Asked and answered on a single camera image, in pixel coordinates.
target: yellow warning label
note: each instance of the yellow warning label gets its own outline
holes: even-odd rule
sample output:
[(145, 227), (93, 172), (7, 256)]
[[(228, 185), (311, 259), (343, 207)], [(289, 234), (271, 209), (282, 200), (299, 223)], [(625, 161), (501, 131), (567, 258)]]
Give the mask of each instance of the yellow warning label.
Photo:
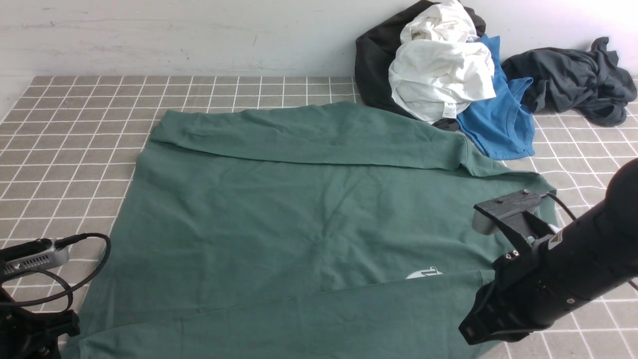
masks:
[(552, 239), (549, 240), (549, 243), (547, 244), (547, 249), (551, 250), (555, 246), (559, 245), (562, 241), (563, 241), (563, 231), (560, 231), (556, 233), (556, 235), (552, 237)]

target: white wall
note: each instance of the white wall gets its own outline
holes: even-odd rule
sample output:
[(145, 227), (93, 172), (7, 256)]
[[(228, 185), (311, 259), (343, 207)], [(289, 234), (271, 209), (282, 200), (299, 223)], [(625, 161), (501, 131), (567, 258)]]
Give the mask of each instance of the white wall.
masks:
[[(3, 0), (0, 76), (351, 75), (358, 35), (415, 0)], [(603, 35), (638, 74), (638, 2), (465, 0), (503, 58)]]

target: black garment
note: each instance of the black garment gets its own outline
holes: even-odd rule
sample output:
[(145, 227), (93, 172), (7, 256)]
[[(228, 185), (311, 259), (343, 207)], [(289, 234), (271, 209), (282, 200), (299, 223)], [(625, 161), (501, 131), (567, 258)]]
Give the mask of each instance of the black garment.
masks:
[(625, 122), (627, 103), (636, 99), (631, 75), (618, 67), (609, 38), (598, 38), (591, 51), (547, 47), (514, 55), (503, 62), (507, 79), (531, 77), (522, 103), (532, 112), (548, 107), (556, 112), (577, 109), (596, 125)]
[[(396, 57), (397, 49), (401, 46), (401, 40), (399, 39), (401, 30), (414, 20), (418, 14), (434, 4), (421, 0), (380, 25), (373, 27), (357, 39), (355, 81), (359, 87), (361, 98), (366, 105), (414, 118), (392, 99), (392, 90), (388, 81), (388, 69)], [(483, 36), (486, 27), (485, 21), (476, 15), (471, 8), (465, 8), (465, 10), (474, 22), (478, 36)], [(450, 123), (449, 121), (444, 121), (444, 124), (441, 125), (449, 127)]]

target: garment tag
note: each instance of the garment tag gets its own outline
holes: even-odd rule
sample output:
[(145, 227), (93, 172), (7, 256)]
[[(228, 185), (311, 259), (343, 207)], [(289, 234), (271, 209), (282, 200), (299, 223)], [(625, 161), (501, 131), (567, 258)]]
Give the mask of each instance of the garment tag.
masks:
[(443, 117), (456, 118), (456, 103), (443, 103)]

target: blue t-shirt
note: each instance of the blue t-shirt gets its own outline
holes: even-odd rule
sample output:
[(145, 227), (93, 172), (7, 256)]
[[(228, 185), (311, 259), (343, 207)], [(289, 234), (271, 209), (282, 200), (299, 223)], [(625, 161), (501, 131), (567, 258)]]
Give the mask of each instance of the blue t-shirt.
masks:
[(501, 68), (501, 38), (484, 35), (480, 40), (492, 53), (495, 98), (476, 101), (457, 117), (461, 131), (477, 147), (495, 160), (514, 160), (534, 155), (534, 122), (521, 99), (531, 85), (531, 77), (508, 82)]

